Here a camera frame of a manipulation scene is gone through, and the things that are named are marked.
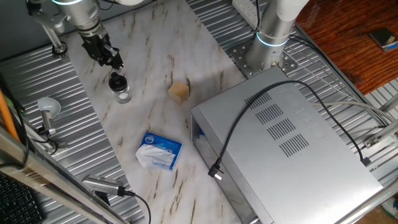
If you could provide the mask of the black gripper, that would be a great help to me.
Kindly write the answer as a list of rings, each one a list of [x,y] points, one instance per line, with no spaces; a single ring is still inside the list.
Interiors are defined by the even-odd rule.
[[[121,70],[124,67],[124,62],[119,54],[119,49],[114,47],[105,48],[105,45],[111,46],[109,35],[106,34],[103,38],[98,35],[92,37],[82,37],[82,46],[87,51],[88,55],[101,66],[112,66],[115,70]]]

